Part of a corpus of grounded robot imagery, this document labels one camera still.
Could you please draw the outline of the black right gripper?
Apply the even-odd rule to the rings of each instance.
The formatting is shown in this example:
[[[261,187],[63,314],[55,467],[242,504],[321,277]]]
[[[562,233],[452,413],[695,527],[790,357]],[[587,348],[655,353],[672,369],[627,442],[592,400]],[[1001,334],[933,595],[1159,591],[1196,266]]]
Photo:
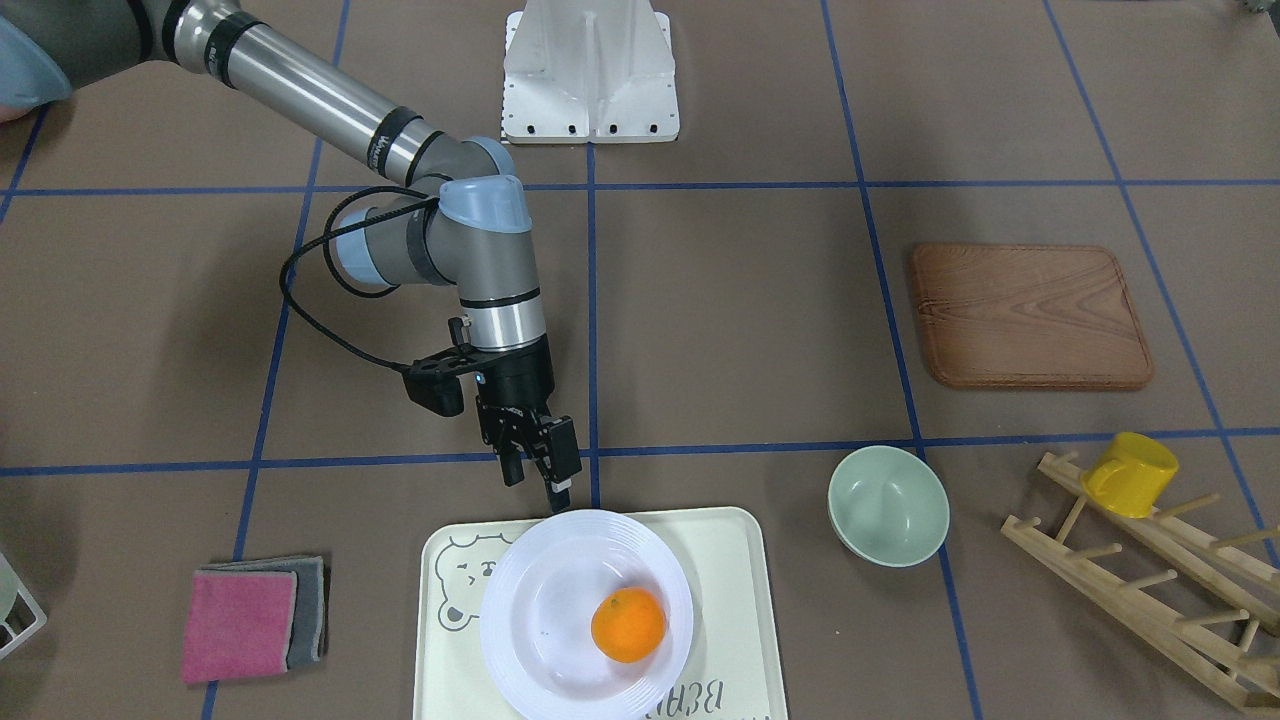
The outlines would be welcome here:
[[[549,409],[556,388],[549,341],[506,351],[476,350],[474,361],[481,437],[499,460],[504,486],[525,480],[524,462],[530,459],[547,480],[550,514],[568,511],[572,477],[582,465],[573,420]]]

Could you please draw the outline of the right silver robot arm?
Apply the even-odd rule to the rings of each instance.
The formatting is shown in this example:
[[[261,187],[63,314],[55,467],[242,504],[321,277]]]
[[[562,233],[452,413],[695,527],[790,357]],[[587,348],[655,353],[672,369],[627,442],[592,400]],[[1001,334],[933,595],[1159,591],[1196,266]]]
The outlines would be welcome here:
[[[242,92],[380,176],[339,202],[321,234],[293,251],[278,283],[285,305],[366,363],[397,373],[408,397],[439,416],[465,409],[461,379],[477,386],[483,442],[507,486],[525,462],[540,473],[553,512],[571,505],[581,470],[573,421],[548,405],[556,388],[524,186],[495,140],[457,140],[415,110],[346,74],[237,1],[5,1],[3,110],[19,115],[147,61],[169,61]],[[346,292],[379,299],[406,284],[453,287],[460,313],[447,348],[413,363],[375,356],[305,311],[289,278],[319,251]]]

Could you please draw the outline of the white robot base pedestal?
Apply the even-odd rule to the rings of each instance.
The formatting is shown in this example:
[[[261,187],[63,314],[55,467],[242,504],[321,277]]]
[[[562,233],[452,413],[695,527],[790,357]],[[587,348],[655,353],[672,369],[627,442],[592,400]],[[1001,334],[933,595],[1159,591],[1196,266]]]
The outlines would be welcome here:
[[[506,18],[503,69],[509,143],[680,136],[671,20],[649,1],[529,1]]]

